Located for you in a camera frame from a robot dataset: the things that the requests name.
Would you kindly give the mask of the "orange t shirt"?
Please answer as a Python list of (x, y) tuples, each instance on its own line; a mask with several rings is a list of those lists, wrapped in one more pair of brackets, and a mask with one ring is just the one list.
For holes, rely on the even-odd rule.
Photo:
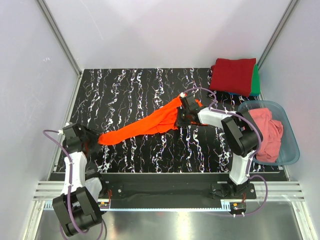
[(176, 120), (178, 108), (181, 106), (182, 102), (180, 98), (176, 97), (143, 119), (118, 130), (101, 134), (98, 144), (102, 146), (116, 145), (136, 136), (163, 134), (170, 130), (177, 130)]

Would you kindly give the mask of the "clear blue plastic bin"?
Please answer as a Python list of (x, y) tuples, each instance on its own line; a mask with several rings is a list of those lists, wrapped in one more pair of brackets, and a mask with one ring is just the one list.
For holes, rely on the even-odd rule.
[(267, 100), (251, 100), (240, 104), (239, 111), (248, 110), (262, 133), (262, 144), (253, 161), (268, 166), (296, 163), (299, 147), (285, 110)]

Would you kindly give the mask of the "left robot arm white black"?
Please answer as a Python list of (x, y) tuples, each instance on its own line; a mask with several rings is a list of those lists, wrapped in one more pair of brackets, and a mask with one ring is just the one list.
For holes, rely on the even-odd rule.
[(72, 237), (102, 223), (98, 198), (108, 193), (108, 186), (96, 175), (86, 179), (87, 158), (97, 145), (99, 133), (78, 123), (67, 123), (59, 132), (64, 135), (59, 147), (65, 154), (65, 178), (52, 206), (64, 234)]

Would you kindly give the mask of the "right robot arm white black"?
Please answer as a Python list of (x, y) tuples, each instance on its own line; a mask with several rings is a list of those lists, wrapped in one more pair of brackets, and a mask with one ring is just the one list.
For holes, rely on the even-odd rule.
[(218, 199), (242, 198), (250, 184), (250, 165), (259, 151), (263, 136), (248, 111), (223, 111), (201, 106), (193, 96), (181, 93), (175, 126), (209, 125), (224, 131), (232, 151), (232, 166), (226, 183), (213, 187)]

